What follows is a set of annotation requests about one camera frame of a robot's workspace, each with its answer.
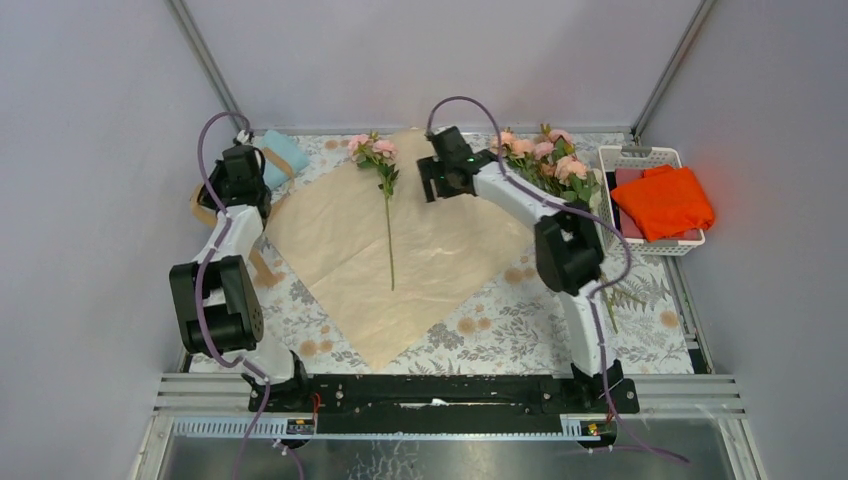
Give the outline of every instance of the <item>kraft paper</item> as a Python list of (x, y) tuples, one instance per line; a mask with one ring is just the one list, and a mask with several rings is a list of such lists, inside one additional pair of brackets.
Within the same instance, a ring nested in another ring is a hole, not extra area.
[(374, 170), (354, 163), (292, 194), (266, 235), (372, 370), (398, 354), (503, 271), (532, 240), (499, 207), (461, 195), (427, 203), (416, 160), (433, 155), (423, 130), (389, 137), (400, 177), (386, 218)]

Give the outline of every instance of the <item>basket handle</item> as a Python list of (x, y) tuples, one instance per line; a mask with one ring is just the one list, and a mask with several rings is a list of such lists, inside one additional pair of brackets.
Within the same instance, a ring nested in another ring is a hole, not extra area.
[(650, 155), (654, 151), (651, 147), (638, 147), (636, 145), (626, 145), (621, 147), (621, 153), (633, 153), (636, 155)]

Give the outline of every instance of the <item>pink cloth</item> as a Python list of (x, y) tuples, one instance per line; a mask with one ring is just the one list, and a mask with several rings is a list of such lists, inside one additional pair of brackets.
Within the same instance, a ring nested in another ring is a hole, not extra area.
[[(624, 185), (626, 183), (630, 183), (634, 180), (639, 180), (642, 178), (642, 170), (637, 168), (616, 168), (615, 169), (615, 183), (616, 185)], [(621, 233), (627, 238), (641, 238), (644, 240), (645, 235), (642, 234), (642, 231), (639, 230), (639, 227), (636, 226), (636, 222), (633, 221), (633, 218), (630, 215), (624, 213), (624, 210), (621, 208), (618, 209), (618, 220), (621, 224)], [(674, 237), (669, 238), (668, 240), (699, 240), (701, 238), (698, 230), (692, 229), (687, 230), (682, 237)]]

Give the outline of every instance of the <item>flower stem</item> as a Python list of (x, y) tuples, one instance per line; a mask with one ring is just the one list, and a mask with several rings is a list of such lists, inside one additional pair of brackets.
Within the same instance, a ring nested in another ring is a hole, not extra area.
[(392, 222), (389, 220), (389, 196), (383, 194), (383, 199), (386, 201), (386, 228), (389, 230), (389, 266), (392, 270), (392, 291), (395, 290), (395, 254), (392, 251)]

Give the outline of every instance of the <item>orange cloth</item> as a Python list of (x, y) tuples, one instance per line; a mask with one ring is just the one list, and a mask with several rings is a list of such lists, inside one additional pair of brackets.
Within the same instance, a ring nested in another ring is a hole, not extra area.
[(641, 179), (617, 187), (611, 195), (649, 242), (691, 228), (706, 230), (715, 223), (713, 208), (688, 167), (645, 170)]

